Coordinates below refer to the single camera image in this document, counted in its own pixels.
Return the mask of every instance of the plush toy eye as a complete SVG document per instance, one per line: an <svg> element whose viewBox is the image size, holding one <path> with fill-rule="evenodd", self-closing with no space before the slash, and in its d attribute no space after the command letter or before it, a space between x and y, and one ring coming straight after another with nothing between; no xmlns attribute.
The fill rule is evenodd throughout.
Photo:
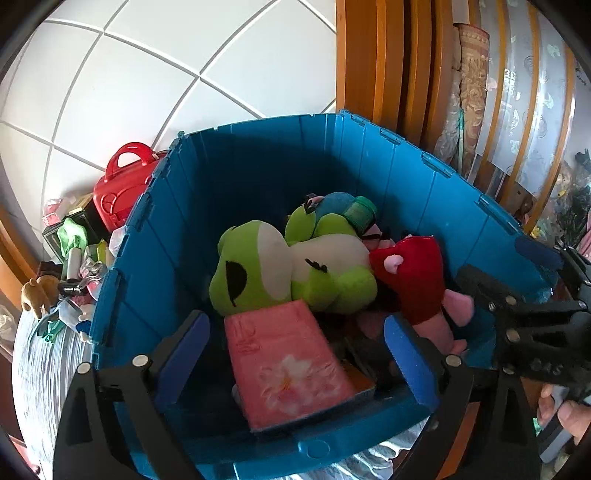
<svg viewBox="0 0 591 480"><path fill-rule="evenodd" d="M244 267L237 262L226 261L226 283L228 285L228 295L232 305L236 306L236 300L246 288L248 275Z"/></svg>

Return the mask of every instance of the stuffed toy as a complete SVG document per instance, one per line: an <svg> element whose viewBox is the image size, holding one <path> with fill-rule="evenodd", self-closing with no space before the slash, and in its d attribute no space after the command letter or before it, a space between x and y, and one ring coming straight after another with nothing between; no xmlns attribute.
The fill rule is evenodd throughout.
<svg viewBox="0 0 591 480"><path fill-rule="evenodd" d="M353 197L344 192L324 197L310 193L304 204L290 215L285 241L292 246L327 233L362 236L375 223L377 211L365 197Z"/></svg>
<svg viewBox="0 0 591 480"><path fill-rule="evenodd" d="M373 250L369 261L376 278L398 294L402 315L421 337L431 340L444 355L466 349L465 340L454 339L441 307L455 324L465 326L474 314L474 301L446 289L434 237L408 235L393 246Z"/></svg>
<svg viewBox="0 0 591 480"><path fill-rule="evenodd" d="M21 307L26 312L33 311L35 317L40 320L45 313L49 313L51 308L57 303L59 296L57 285L59 278L53 275L43 275L38 279L32 278L22 286L21 289Z"/></svg>
<svg viewBox="0 0 591 480"><path fill-rule="evenodd" d="M325 231L335 233L291 246L259 220L228 229L209 285L213 307L228 316L298 299L314 312L352 314L369 305L377 291L369 252L346 219L329 223Z"/></svg>
<svg viewBox="0 0 591 480"><path fill-rule="evenodd" d="M365 248L367 248L370 252L378 249L378 248L388 248L394 245L394 240L390 238L390 233L388 230L382 232L378 225L373 224L367 232L361 237L363 240L363 244Z"/></svg>

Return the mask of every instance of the red handle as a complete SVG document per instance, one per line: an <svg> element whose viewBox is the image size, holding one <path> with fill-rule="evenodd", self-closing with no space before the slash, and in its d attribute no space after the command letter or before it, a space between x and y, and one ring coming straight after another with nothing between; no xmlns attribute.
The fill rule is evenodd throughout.
<svg viewBox="0 0 591 480"><path fill-rule="evenodd" d="M117 172L121 169L119 166L119 157L124 153L136 154L142 162L143 166L158 160L158 155L148 146L140 142L130 142L121 147L115 155L111 157L107 168L105 170L105 183L112 180Z"/></svg>

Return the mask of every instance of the brown teddy bear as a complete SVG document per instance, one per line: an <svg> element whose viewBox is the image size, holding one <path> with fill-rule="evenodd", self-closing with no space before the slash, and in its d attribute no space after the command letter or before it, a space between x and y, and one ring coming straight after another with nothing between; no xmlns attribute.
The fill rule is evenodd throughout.
<svg viewBox="0 0 591 480"><path fill-rule="evenodd" d="M41 319L44 313L49 313L51 307L57 303L59 282L59 278L52 275L43 275L36 280L34 278L29 280L21 290L22 309L27 312L33 310L35 317Z"/></svg>

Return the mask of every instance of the red plush toy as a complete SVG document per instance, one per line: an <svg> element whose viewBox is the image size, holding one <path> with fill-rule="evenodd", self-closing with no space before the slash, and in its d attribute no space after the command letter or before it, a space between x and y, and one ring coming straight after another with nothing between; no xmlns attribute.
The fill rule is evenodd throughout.
<svg viewBox="0 0 591 480"><path fill-rule="evenodd" d="M458 326L474 313L471 297L445 288L443 260L432 236L411 236L397 244L369 253L375 277L399 297L401 312L417 333L430 339L444 355L466 349L465 340L455 340L441 307Z"/></svg>

